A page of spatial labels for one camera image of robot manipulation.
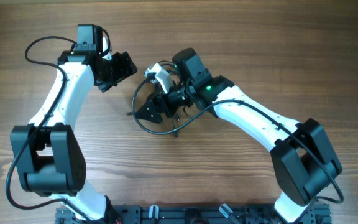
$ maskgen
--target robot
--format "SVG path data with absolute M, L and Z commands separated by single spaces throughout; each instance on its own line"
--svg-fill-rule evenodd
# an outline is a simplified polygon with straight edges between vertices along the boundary
M 63 51 L 57 65 L 28 58 L 29 49 L 44 39 L 58 38 L 73 43 Z M 110 54 L 108 33 L 94 24 L 78 25 L 77 42 L 64 37 L 44 37 L 31 43 L 25 57 L 32 63 L 58 69 L 55 83 L 39 112 L 28 125 L 15 126 L 11 133 L 14 160 L 6 181 L 8 201 L 15 207 L 32 210 L 55 202 L 55 223 L 330 223 L 329 205 L 318 200 L 343 202 L 335 178 L 342 167 L 322 125 L 313 119 L 300 123 L 270 111 L 250 99 L 225 77 L 213 78 L 194 49 L 185 49 L 172 61 L 150 66 L 146 79 L 136 89 L 132 115 L 139 126 L 152 134 L 175 134 L 205 112 L 227 120 L 263 145 L 272 157 L 277 182 L 283 190 L 274 204 L 230 207 L 151 207 L 111 205 L 107 196 L 86 181 L 86 164 L 73 129 L 86 94 L 97 86 L 102 93 L 135 74 L 137 67 L 127 52 Z M 172 81 L 170 74 L 180 81 Z M 155 91 L 145 104 L 135 110 L 140 88 L 152 82 Z M 161 113 L 176 117 L 181 106 L 195 104 L 200 113 L 184 125 L 167 132 L 151 131 L 139 119 L 161 123 Z M 52 147 L 52 156 L 37 151 Z M 301 158 L 296 150 L 303 148 Z M 17 167 L 19 180 L 26 192 L 35 192 L 51 200 L 40 205 L 17 204 L 10 191 L 11 176 Z M 319 196 L 333 184 L 339 200 Z

